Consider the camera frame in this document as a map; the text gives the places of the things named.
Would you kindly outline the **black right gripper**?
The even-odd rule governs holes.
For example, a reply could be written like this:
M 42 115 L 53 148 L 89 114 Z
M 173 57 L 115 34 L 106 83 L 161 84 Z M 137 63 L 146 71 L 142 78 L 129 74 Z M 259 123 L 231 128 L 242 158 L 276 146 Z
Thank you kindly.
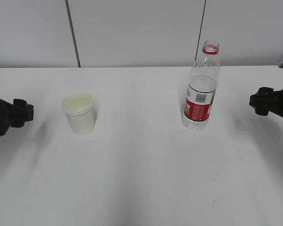
M 272 112 L 283 118 L 283 89 L 274 91 L 273 88 L 261 87 L 250 96 L 249 105 L 257 115 L 268 116 Z

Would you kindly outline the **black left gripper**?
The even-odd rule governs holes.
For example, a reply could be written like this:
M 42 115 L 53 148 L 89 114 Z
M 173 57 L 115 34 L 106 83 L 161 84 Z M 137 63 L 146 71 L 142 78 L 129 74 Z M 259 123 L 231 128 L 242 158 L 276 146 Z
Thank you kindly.
M 34 106 L 23 99 L 14 99 L 13 104 L 0 99 L 0 137 L 11 128 L 21 128 L 33 121 Z

